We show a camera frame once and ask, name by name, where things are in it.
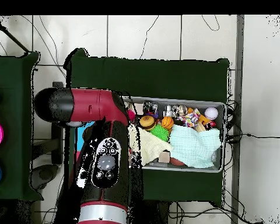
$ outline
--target brown toy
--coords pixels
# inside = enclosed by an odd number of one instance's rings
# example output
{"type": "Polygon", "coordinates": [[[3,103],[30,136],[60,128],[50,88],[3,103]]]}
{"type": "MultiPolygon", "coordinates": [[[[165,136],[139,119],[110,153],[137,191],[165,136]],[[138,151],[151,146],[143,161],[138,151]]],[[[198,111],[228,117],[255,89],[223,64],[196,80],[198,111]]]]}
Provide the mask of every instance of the brown toy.
{"type": "Polygon", "coordinates": [[[200,118],[198,119],[199,122],[201,122],[203,125],[206,125],[207,123],[211,122],[208,118],[204,117],[202,114],[200,114],[200,118]]]}
{"type": "Polygon", "coordinates": [[[171,129],[173,124],[174,124],[174,121],[171,117],[164,117],[162,119],[162,127],[164,127],[167,130],[171,129]]]}
{"type": "Polygon", "coordinates": [[[145,131],[151,131],[156,126],[156,121],[152,116],[146,115],[140,118],[140,125],[145,131]]]}
{"type": "Polygon", "coordinates": [[[193,108],[188,107],[188,113],[192,113],[193,111],[194,111],[194,109],[193,109],[193,108]]]}

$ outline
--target wooden block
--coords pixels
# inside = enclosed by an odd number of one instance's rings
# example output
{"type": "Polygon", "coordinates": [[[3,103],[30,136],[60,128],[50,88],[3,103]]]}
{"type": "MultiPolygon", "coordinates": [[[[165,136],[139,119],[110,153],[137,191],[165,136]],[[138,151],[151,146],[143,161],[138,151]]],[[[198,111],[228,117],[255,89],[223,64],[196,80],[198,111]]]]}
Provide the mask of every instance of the wooden block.
{"type": "Polygon", "coordinates": [[[206,129],[204,128],[203,124],[200,121],[198,122],[198,125],[196,126],[195,130],[197,132],[206,131],[206,129]]]}
{"type": "Polygon", "coordinates": [[[163,151],[159,156],[159,162],[169,163],[170,162],[170,152],[163,151]]]}

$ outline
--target small figurine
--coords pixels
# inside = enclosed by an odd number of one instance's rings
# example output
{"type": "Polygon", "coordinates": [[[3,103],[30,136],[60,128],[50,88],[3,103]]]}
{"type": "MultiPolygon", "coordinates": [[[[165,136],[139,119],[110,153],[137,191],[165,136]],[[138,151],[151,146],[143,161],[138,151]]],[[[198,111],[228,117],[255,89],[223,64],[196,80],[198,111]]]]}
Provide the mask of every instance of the small figurine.
{"type": "Polygon", "coordinates": [[[158,107],[158,104],[156,102],[145,101],[145,102],[143,102],[143,114],[152,116],[154,118],[158,118],[159,114],[158,114],[157,107],[158,107]]]}
{"type": "Polygon", "coordinates": [[[174,118],[178,118],[179,116],[185,116],[188,113],[188,108],[184,105],[174,105],[172,107],[172,113],[174,118]]]}
{"type": "Polygon", "coordinates": [[[171,105],[166,106],[166,111],[163,111],[163,117],[173,117],[171,105]]]}

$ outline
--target dark green table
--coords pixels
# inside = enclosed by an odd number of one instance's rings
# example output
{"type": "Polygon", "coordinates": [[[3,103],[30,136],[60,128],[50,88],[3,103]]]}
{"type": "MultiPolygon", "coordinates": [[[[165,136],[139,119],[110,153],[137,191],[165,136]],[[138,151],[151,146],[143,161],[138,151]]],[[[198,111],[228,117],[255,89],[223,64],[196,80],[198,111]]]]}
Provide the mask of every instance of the dark green table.
{"type": "Polygon", "coordinates": [[[31,79],[39,53],[0,57],[0,199],[41,200],[29,184],[32,159],[31,79]]]}
{"type": "MultiPolygon", "coordinates": [[[[229,61],[128,60],[87,57],[83,49],[69,55],[67,86],[99,88],[131,96],[167,99],[227,101],[229,61]]],[[[74,130],[70,134],[69,168],[74,153],[74,130]]],[[[145,200],[212,201],[222,203],[222,173],[143,170],[145,200]]]]}

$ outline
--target orange ball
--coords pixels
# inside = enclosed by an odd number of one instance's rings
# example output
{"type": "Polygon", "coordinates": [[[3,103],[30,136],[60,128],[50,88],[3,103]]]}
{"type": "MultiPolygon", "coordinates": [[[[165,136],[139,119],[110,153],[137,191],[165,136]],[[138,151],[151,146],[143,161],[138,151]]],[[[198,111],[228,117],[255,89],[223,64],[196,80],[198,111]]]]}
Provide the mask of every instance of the orange ball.
{"type": "Polygon", "coordinates": [[[166,116],[162,119],[162,127],[164,127],[165,129],[171,129],[172,126],[174,124],[174,121],[171,117],[166,116]]]}

